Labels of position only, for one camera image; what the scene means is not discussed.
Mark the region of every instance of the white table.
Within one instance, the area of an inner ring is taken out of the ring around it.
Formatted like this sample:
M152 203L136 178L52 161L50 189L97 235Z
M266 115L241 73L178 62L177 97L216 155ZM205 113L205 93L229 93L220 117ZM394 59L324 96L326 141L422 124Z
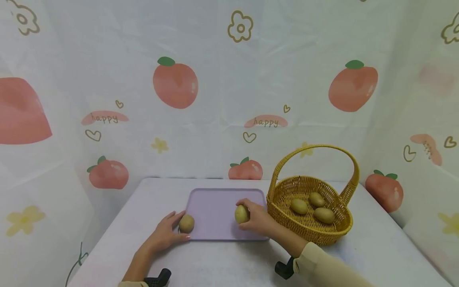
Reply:
M346 183L329 182L338 192ZM133 254L172 210L185 208L197 187L258 188L267 180L144 179L94 247L69 287L113 287L124 276ZM450 287L371 195L358 186L349 204L351 231L324 248L340 257L377 287ZM188 242L154 261L149 277L162 268L172 272L169 287L305 286L298 275L285 281L274 272L289 255L276 242Z

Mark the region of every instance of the sleeve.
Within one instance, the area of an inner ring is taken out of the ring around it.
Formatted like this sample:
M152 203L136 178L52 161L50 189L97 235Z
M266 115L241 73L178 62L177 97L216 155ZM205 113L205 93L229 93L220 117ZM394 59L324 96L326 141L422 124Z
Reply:
M124 281L118 284L118 287L148 287L145 282L130 282Z
M344 262L312 242L306 244L300 257L293 261L293 270L312 286L373 287Z

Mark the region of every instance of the lavender plastic tray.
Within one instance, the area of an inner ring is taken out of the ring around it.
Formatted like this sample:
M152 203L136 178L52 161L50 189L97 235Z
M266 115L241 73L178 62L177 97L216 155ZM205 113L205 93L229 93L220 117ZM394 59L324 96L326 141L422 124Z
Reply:
M248 198L266 208L259 189L196 188L191 191L186 212L195 219L191 240L263 241L268 238L239 230L234 219L236 202Z

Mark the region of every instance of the wicker basket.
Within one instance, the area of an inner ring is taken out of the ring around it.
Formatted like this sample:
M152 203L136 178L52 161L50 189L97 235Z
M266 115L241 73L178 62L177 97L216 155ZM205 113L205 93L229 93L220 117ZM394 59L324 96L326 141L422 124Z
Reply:
M311 148L329 147L347 154L354 163L354 174L341 194L338 194L333 187L325 181L310 176L292 176L277 182L280 170L284 164L299 152ZM329 145L311 145L295 150L283 158L276 166L269 186L266 201L268 202L268 213L281 225L287 227L302 238L314 242L317 245L332 245L338 239L347 234L352 227L353 220L347 204L351 200L357 188L359 178L358 164L355 158L346 150ZM309 203L309 194L318 192L325 200L326 208L333 210L335 221L333 224L324 224L314 217L314 208ZM299 198L308 203L308 213L299 215L290 209L290 202Z

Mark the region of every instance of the right hand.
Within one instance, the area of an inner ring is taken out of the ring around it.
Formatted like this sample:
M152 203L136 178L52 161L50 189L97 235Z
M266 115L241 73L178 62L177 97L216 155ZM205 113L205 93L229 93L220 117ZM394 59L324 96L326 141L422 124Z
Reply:
M271 217L264 207L251 202L247 198L241 199L236 205L245 205L250 211L250 220L239 224L239 229L249 230L261 236L271 237L277 226L280 226L274 218Z

